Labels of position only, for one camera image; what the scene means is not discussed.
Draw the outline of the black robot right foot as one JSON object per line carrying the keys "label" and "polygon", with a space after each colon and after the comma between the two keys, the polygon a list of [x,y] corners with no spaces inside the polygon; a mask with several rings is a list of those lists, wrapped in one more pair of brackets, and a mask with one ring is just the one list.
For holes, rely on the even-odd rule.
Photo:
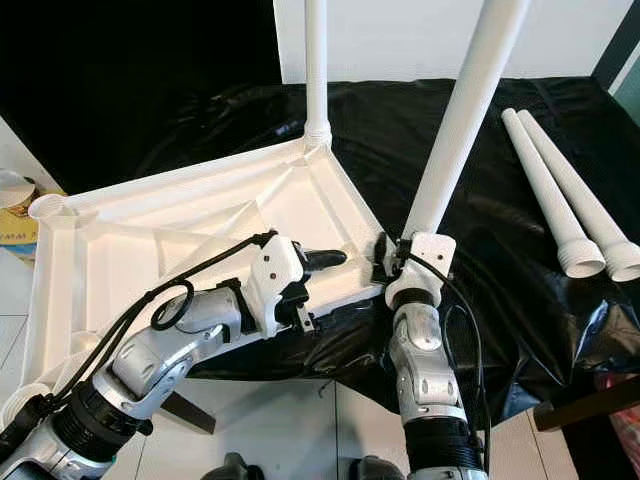
{"label": "black robot right foot", "polygon": [[346,480],[406,480],[406,476],[393,462],[367,454],[349,463]]}

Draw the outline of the printed paper cup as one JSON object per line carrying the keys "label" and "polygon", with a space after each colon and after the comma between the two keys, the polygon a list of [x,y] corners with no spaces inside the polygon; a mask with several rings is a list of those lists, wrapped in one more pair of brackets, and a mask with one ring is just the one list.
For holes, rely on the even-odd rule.
{"label": "printed paper cup", "polygon": [[0,209],[15,218],[27,218],[29,206],[40,196],[32,179],[12,170],[0,170]]}

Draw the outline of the black robot left foot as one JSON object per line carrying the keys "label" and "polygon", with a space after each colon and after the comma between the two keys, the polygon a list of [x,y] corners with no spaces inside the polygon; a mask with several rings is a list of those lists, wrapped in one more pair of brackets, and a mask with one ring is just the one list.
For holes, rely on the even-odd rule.
{"label": "black robot left foot", "polygon": [[264,471],[257,465],[250,465],[241,454],[225,454],[224,465],[212,468],[200,480],[265,480]]}

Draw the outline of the black robot foot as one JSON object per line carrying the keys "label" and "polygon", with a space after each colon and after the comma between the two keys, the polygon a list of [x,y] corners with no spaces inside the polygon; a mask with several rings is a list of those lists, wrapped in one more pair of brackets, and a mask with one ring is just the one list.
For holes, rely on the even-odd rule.
{"label": "black robot foot", "polygon": [[212,468],[200,480],[265,480],[264,471],[257,465],[250,465],[241,454],[225,454],[224,465]]}
{"label": "black robot foot", "polygon": [[346,480],[406,480],[406,476],[393,462],[367,454],[349,463]]}

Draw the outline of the dark wooden table leg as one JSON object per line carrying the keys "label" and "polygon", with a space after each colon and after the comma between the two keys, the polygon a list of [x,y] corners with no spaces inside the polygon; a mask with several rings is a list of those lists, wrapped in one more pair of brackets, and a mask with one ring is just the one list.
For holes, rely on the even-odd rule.
{"label": "dark wooden table leg", "polygon": [[589,396],[573,399],[561,407],[556,407],[553,402],[540,403],[532,411],[532,422],[540,433],[548,433],[573,422],[611,415],[636,406],[640,406],[640,376],[627,378]]}
{"label": "dark wooden table leg", "polygon": [[218,425],[215,417],[195,402],[192,402],[191,399],[184,397],[177,390],[170,393],[168,398],[165,398],[161,408],[169,412],[170,415],[177,417],[180,421],[187,422],[192,428],[202,431],[202,433],[209,435],[215,433],[216,425]]}

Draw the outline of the yellow and blue carton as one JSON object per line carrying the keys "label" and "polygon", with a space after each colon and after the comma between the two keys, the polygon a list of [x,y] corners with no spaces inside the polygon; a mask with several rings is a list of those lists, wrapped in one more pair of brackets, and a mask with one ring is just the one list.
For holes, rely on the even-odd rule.
{"label": "yellow and blue carton", "polygon": [[0,246],[28,266],[36,264],[38,221],[31,215],[15,218],[0,209]]}

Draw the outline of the black plastic tablecloth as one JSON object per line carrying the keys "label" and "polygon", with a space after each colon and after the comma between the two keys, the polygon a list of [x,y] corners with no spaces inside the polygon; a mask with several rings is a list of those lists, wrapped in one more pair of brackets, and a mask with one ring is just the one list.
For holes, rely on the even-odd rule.
{"label": "black plastic tablecloth", "polygon": [[[399,233],[451,96],[452,79],[329,87],[339,164],[388,232]],[[302,133],[303,87],[237,88],[188,97],[152,134],[134,173],[169,172]],[[588,77],[503,79],[440,232],[457,241],[453,282],[483,337],[494,422],[602,372],[640,374],[640,280],[570,279],[500,120],[527,110],[640,244],[640,125]],[[195,367],[188,379],[335,380],[396,412],[390,310],[381,298],[321,317],[319,335],[284,334]]]}

